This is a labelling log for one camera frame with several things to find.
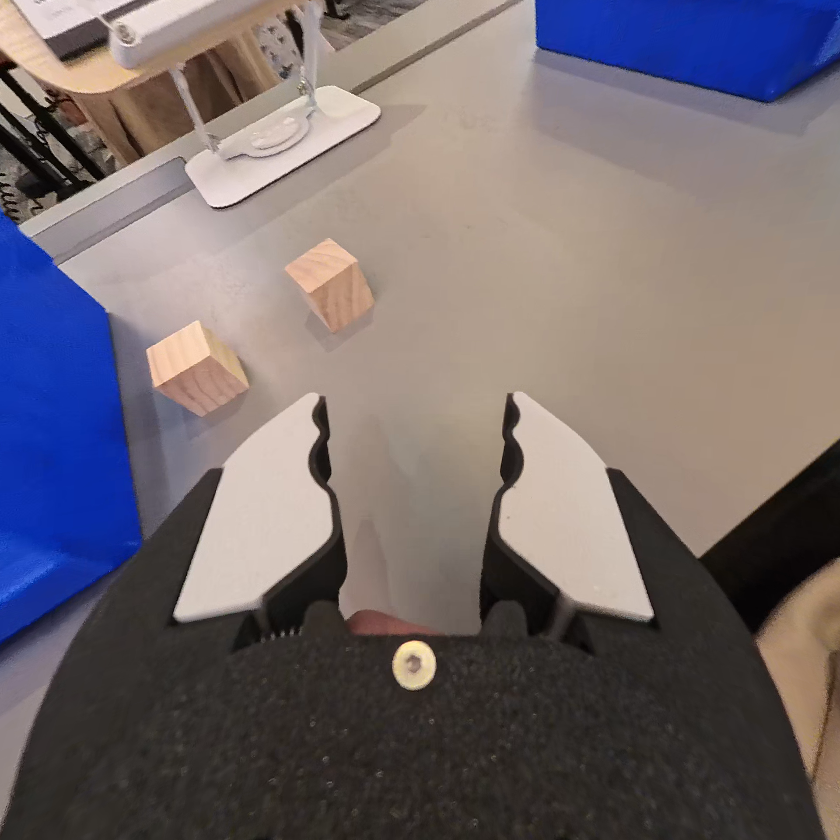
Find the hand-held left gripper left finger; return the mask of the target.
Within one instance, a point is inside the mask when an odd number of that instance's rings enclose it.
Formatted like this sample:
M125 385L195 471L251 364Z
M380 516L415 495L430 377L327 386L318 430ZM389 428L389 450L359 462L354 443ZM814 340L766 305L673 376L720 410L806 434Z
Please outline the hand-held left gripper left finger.
M227 458L173 618L249 614L264 634L302 630L309 606L337 604L347 576L329 485L326 399L310 392Z

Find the dark cloth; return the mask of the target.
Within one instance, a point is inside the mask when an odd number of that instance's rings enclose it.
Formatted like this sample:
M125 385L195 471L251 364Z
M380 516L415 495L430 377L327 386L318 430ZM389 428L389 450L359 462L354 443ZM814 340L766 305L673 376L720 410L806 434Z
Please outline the dark cloth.
M839 556L836 441L700 556L752 634Z

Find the white desk stand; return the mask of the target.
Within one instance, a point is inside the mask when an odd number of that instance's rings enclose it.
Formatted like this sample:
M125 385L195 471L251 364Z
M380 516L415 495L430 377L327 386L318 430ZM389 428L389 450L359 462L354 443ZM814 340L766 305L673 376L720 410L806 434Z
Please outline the white desk stand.
M202 39L209 49L227 28L244 25L256 16L257 2L163 1L145 2L126 14L104 17L108 47L126 70L151 67L164 60L190 116L204 151L185 163L185 173L207 205L225 209L242 203L265 187L366 130L380 118L380 107L340 87L317 87L321 54L322 8L303 4L301 25L304 62L300 69L300 97L219 140L205 125L189 88L182 62L165 54L186 57L190 41Z

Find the curved wooden stool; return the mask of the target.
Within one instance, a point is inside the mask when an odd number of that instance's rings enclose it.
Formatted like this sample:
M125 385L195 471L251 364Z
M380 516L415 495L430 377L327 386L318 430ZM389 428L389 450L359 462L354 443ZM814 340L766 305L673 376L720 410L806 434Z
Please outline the curved wooden stool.
M271 12L265 24L288 35L287 15L302 2L261 2L237 23L216 27L177 50L185 78L205 123L257 98L280 83L259 46L257 12ZM2 1L2 58L11 60L48 91L67 95L121 165L128 165L194 129L166 65L128 71L107 47L60 61L14 2Z

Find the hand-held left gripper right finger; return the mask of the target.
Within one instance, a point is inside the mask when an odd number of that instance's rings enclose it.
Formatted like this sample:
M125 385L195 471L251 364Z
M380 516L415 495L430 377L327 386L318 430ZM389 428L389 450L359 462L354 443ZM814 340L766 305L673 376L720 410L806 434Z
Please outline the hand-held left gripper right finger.
M604 459L525 392L507 394L501 485L480 570L480 622L502 603L528 637L559 638L579 616L655 627L655 609Z

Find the white flat box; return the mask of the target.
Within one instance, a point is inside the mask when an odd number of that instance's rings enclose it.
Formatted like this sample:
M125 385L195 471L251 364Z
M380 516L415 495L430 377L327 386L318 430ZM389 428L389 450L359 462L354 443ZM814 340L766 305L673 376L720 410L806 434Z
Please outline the white flat box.
M102 21L125 2L13 1L13 5L56 58L69 60L107 41L109 28Z

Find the blue plastic bin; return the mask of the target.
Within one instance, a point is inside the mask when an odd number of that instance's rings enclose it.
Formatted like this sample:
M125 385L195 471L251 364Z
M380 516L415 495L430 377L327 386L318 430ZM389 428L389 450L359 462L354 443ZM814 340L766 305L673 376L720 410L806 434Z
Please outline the blue plastic bin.
M838 1L537 1L537 47L774 102L838 61Z
M2 642L141 541L109 315L2 217Z

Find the black metal rack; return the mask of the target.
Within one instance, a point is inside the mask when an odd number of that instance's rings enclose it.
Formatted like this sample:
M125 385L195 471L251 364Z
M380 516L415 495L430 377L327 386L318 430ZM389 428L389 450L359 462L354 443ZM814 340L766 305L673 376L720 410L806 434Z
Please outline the black metal rack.
M7 57L1 61L2 90L14 98L23 114L2 103L2 151L23 169L16 188L39 203L47 196L66 199L102 181L106 173L59 120L63 94L41 90L42 99L25 88L15 76L18 65Z

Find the person's beige garment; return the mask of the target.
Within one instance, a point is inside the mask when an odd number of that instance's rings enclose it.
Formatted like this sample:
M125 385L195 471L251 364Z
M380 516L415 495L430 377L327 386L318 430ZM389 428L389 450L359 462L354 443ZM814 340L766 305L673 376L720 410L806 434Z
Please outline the person's beige garment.
M826 838L839 837L839 559L787 595L755 638L784 704Z

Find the wooden cube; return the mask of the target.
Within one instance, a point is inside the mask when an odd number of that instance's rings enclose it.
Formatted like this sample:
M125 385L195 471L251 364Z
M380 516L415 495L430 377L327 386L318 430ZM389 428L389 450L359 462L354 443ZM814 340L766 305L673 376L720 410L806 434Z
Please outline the wooden cube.
M237 354L195 320L146 350L153 388L203 417L249 389Z
M292 260L285 271L331 333L349 327L375 305L359 260L331 238Z

